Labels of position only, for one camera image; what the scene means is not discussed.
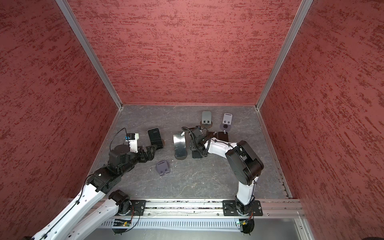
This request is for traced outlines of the aluminium corner post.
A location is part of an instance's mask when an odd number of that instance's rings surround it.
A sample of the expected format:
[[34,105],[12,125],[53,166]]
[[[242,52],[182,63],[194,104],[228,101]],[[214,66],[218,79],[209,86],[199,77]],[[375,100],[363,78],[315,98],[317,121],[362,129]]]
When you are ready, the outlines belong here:
[[99,58],[97,57],[95,51],[93,50],[90,42],[88,41],[84,31],[82,30],[78,20],[76,19],[75,14],[73,13],[68,1],[56,0],[56,3],[59,6],[64,17],[66,18],[67,22],[69,23],[72,31],[74,32],[74,34],[77,37],[78,41],[80,42],[81,46],[83,47],[86,55],[88,56],[89,60],[91,61],[92,65],[93,65],[93,67],[95,68],[99,77],[101,78],[102,82],[104,83],[110,96],[114,100],[118,110],[121,111],[123,109],[123,103],[122,103],[119,95],[117,94],[115,88],[113,87],[113,84],[111,83],[110,78],[108,77],[106,71],[104,70],[104,68],[103,68]]
[[298,11],[294,17],[294,20],[290,26],[290,29],[286,35],[286,38],[283,42],[283,45],[281,47],[281,50],[279,51],[278,57],[274,63],[274,66],[270,72],[270,75],[267,79],[267,82],[261,92],[261,95],[256,103],[256,111],[260,112],[262,105],[280,71],[280,68],[282,67],[284,60],[289,53],[289,50],[300,30],[301,25],[303,24],[303,21],[313,3],[313,0],[302,0],[301,4],[298,8]]

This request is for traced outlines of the aluminium front rail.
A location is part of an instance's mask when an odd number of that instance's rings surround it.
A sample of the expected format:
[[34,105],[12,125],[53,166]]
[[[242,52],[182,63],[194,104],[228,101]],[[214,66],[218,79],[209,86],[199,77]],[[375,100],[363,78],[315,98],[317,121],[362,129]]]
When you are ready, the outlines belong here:
[[[146,208],[141,216],[147,219],[218,219],[246,218],[248,216],[224,216],[223,199],[135,199],[146,200]],[[259,199],[264,219],[306,219],[300,200],[297,199]]]

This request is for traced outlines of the left aluminium corner post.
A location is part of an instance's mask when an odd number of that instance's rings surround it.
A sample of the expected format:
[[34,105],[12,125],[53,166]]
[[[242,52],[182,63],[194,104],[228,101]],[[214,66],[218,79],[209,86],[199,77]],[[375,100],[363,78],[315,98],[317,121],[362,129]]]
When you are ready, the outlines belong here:
[[123,103],[122,103],[119,95],[117,94],[115,88],[113,87],[113,84],[111,83],[110,78],[108,77],[106,71],[104,70],[104,68],[103,68],[99,58],[97,57],[95,51],[93,50],[90,42],[88,41],[84,31],[82,30],[78,20],[76,19],[75,14],[73,13],[68,1],[56,0],[56,3],[59,6],[64,17],[66,18],[67,22],[69,23],[72,31],[74,32],[74,34],[77,37],[78,41],[80,42],[81,46],[83,47],[86,55],[88,56],[89,60],[91,61],[92,65],[93,65],[93,67],[95,68],[99,77],[101,78],[102,82],[104,83],[110,96],[114,100],[118,110],[121,111],[123,109]]

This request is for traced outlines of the grey purple phone stand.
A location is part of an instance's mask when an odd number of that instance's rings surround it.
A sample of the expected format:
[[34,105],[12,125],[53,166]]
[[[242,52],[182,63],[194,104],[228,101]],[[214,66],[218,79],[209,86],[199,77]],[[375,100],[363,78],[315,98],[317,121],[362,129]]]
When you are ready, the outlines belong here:
[[156,164],[155,169],[160,177],[169,174],[171,172],[168,161],[160,161]]

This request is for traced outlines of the wooden round base phone stand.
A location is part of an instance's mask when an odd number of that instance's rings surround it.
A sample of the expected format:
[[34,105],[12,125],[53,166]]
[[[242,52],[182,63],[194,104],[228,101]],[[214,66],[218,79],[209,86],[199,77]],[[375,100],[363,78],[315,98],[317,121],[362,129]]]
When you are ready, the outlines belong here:
[[207,129],[212,127],[213,122],[212,122],[212,112],[211,111],[203,111],[202,112],[202,119],[201,119],[200,125],[203,128],[207,128]]

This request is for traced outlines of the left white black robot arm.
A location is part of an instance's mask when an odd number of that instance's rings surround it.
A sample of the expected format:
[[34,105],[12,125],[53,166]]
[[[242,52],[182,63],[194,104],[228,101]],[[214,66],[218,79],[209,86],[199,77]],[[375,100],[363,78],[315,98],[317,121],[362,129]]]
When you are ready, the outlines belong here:
[[109,152],[108,164],[91,174],[78,195],[49,224],[25,240],[82,240],[102,222],[118,212],[132,212],[130,197],[122,191],[112,192],[122,176],[136,164],[154,159],[156,145],[138,147],[118,145]]

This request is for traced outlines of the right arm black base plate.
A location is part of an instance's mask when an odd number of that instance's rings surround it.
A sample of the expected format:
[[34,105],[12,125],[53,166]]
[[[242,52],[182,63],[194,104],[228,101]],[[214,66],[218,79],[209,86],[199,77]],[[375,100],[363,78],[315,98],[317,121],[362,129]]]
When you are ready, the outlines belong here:
[[263,216],[261,202],[257,200],[252,200],[248,205],[243,205],[237,200],[224,200],[222,204],[224,216],[249,217],[252,213],[255,217]]

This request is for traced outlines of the maroon edged reflective phone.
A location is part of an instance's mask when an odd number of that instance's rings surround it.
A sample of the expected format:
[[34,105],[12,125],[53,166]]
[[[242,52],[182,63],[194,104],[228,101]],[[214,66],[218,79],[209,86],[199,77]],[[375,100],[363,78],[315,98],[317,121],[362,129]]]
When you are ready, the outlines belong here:
[[217,132],[216,138],[219,141],[222,141],[222,142],[229,142],[229,134],[227,132],[225,132],[225,131]]

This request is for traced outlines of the purple round base phone stand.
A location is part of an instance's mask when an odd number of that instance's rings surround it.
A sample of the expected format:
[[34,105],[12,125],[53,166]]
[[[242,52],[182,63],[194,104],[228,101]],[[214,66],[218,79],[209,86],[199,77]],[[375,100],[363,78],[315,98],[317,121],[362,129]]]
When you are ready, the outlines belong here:
[[220,129],[223,132],[228,132],[232,128],[232,118],[233,115],[229,113],[224,113],[222,123],[220,124]]

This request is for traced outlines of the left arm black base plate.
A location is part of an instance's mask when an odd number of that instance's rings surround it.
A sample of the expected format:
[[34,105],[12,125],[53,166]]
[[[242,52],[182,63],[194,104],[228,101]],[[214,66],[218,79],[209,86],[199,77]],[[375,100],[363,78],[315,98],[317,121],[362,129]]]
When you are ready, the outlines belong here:
[[138,214],[142,216],[146,208],[146,200],[124,200],[119,205],[118,215],[119,216],[133,216]]

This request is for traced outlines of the reflective phone on centre stand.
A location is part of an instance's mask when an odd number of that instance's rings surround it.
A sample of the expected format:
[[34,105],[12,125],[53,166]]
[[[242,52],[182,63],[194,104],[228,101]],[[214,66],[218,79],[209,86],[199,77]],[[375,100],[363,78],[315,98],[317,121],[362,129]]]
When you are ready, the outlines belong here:
[[177,160],[185,160],[188,156],[185,132],[173,135],[175,158]]

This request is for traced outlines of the right aluminium corner post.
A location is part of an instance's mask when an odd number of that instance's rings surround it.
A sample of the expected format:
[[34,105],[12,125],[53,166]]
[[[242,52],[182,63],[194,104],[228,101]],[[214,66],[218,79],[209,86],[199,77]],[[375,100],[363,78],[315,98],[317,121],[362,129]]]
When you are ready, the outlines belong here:
[[294,17],[294,20],[290,26],[290,29],[286,35],[286,38],[283,42],[283,45],[281,47],[281,50],[279,51],[278,57],[274,63],[274,66],[270,72],[270,75],[267,79],[267,82],[261,92],[261,95],[256,103],[256,111],[260,112],[262,105],[280,71],[280,68],[282,67],[284,60],[289,53],[289,50],[300,30],[301,25],[303,24],[303,21],[313,3],[313,0],[302,0],[301,4],[298,8],[298,11]]

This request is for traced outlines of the black phone with white tag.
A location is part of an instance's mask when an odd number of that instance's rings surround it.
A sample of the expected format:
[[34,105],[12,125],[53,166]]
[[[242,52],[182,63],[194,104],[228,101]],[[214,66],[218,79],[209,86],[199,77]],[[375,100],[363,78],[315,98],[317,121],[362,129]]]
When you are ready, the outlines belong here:
[[217,138],[217,132],[208,132],[208,138]]

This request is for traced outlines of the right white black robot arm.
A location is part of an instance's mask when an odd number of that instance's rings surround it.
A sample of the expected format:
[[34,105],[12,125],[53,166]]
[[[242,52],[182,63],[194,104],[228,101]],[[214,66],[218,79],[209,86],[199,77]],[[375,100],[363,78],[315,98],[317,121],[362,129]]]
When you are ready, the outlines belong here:
[[255,184],[264,169],[264,164],[246,141],[229,143],[203,133],[200,126],[182,128],[190,136],[193,159],[217,155],[226,159],[239,181],[235,202],[238,214],[247,216],[254,204]]

